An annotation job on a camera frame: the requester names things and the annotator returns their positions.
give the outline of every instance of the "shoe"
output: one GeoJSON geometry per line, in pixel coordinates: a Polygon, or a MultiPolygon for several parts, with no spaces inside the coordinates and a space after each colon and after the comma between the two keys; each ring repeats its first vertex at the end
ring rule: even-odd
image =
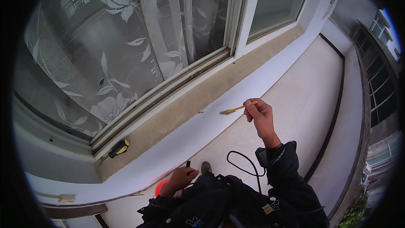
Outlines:
{"type": "Polygon", "coordinates": [[[208,172],[212,173],[211,165],[207,161],[204,161],[201,165],[201,174],[205,175],[208,172]]]}

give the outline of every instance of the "paint brush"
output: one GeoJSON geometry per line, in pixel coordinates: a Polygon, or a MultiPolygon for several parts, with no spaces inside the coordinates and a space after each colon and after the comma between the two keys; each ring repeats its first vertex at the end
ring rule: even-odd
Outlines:
{"type": "Polygon", "coordinates": [[[240,106],[240,107],[235,108],[235,109],[228,109],[228,110],[225,110],[225,111],[221,111],[220,114],[232,114],[232,113],[236,112],[236,110],[243,109],[245,107],[246,107],[246,105],[240,106]]]}

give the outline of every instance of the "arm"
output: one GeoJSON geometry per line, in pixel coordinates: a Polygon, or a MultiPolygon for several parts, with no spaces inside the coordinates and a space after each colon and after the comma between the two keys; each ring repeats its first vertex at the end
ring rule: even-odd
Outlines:
{"type": "Polygon", "coordinates": [[[173,172],[168,183],[160,190],[160,195],[149,199],[149,205],[138,210],[143,214],[143,224],[138,227],[158,227],[159,224],[183,203],[183,199],[173,198],[176,191],[184,189],[197,177],[199,171],[191,167],[180,167],[173,172]]]}
{"type": "MultiPolygon", "coordinates": [[[[273,109],[261,99],[246,100],[247,121],[254,121],[259,137],[266,147],[267,180],[273,189],[269,194],[277,195],[304,213],[319,209],[321,204],[310,185],[298,174],[296,142],[282,144],[274,131],[273,109]]],[[[302,225],[328,227],[329,220],[323,210],[300,215],[302,225]]]]}

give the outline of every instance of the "yellow brush handle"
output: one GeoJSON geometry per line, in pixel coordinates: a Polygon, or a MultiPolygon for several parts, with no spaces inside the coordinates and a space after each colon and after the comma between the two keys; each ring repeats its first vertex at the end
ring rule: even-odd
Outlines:
{"type": "Polygon", "coordinates": [[[231,112],[231,111],[232,111],[232,112],[235,112],[236,110],[238,110],[238,109],[243,109],[244,107],[246,107],[246,105],[240,106],[240,107],[235,108],[235,109],[228,109],[227,112],[231,112]]]}

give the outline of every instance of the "red bucket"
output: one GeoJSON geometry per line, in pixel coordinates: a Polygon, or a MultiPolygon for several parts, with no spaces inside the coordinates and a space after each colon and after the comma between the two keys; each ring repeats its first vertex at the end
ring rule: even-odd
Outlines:
{"type": "Polygon", "coordinates": [[[162,189],[162,186],[165,185],[166,183],[168,183],[169,180],[164,180],[161,181],[155,188],[155,198],[160,195],[160,190],[162,189]]]}

